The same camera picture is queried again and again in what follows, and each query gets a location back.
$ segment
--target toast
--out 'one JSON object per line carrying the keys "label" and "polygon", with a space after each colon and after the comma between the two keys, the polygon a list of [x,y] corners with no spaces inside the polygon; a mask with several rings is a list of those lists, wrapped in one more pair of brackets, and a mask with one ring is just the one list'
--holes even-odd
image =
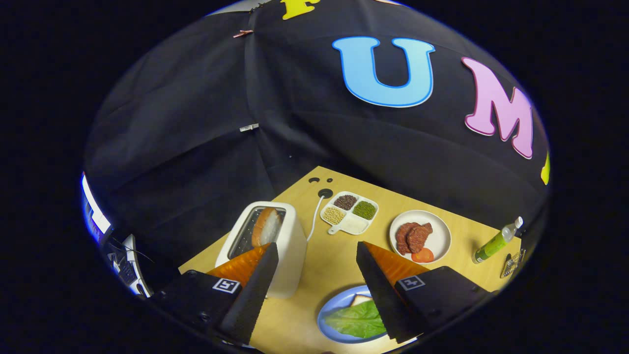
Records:
{"label": "toast", "polygon": [[261,247],[275,241],[281,225],[282,220],[277,210],[275,208],[264,208],[253,227],[251,245],[253,247]]}
{"label": "toast", "polygon": [[367,302],[373,300],[372,298],[370,298],[369,296],[364,296],[364,295],[356,295],[354,297],[354,300],[352,301],[352,303],[350,304],[350,307],[352,306],[356,306],[358,304],[362,304],[363,302]]}

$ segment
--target spray bottle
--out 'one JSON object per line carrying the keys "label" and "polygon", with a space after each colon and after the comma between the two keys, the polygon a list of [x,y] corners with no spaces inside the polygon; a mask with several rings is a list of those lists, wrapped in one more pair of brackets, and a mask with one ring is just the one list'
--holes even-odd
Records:
{"label": "spray bottle", "polygon": [[516,231],[522,227],[522,224],[524,224],[522,217],[518,217],[513,224],[503,227],[497,235],[474,253],[473,262],[478,264],[505,247],[513,239]]}

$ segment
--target letter u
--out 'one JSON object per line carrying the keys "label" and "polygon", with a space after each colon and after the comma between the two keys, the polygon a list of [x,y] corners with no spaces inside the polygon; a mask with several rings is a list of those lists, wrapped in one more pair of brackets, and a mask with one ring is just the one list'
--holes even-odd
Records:
{"label": "letter u", "polygon": [[335,40],[332,47],[341,52],[345,85],[363,101],[379,106],[404,108],[424,103],[432,94],[433,78],[429,54],[432,44],[410,38],[395,38],[393,45],[402,48],[408,64],[408,82],[389,86],[376,76],[374,48],[380,41],[372,37],[347,37]]}

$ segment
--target tomato slice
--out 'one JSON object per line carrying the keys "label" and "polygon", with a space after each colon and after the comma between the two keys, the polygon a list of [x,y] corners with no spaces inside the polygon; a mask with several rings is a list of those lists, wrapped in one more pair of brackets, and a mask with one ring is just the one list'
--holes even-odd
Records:
{"label": "tomato slice", "polygon": [[435,260],[435,255],[428,248],[422,248],[421,251],[411,254],[411,259],[417,263],[427,263]]}

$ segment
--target table surface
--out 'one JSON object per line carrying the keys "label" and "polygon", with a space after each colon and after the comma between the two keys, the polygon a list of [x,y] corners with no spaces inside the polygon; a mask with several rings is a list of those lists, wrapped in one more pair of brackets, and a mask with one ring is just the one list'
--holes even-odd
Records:
{"label": "table surface", "polygon": [[[319,178],[319,182],[310,183],[308,180],[312,177]],[[337,343],[323,336],[317,327],[316,318],[319,310],[334,295],[365,283],[356,264],[357,243],[367,241],[392,251],[389,243],[391,222],[408,210],[426,210],[439,216],[452,233],[450,251],[439,261],[425,267],[435,269],[449,266],[488,292],[507,284],[509,277],[500,278],[499,274],[506,255],[520,250],[519,238],[515,237],[504,249],[485,262],[474,264],[474,251],[495,236],[498,230],[393,191],[319,166],[278,195],[273,202],[288,203],[295,207],[307,237],[319,201],[318,192],[323,188],[331,189],[334,195],[340,191],[351,191],[371,199],[378,203],[378,214],[371,226],[357,236],[343,231],[329,235],[327,230],[330,224],[317,215],[297,291],[289,299],[264,300],[250,341],[250,345],[258,350],[265,353],[320,354],[332,351],[336,354],[370,354],[383,353],[404,345],[397,344],[388,336],[361,344]],[[329,200],[324,199],[321,207],[327,201]],[[212,270],[226,237],[227,235],[223,236],[185,262],[179,267],[179,271],[185,273],[190,269],[202,272]]]}

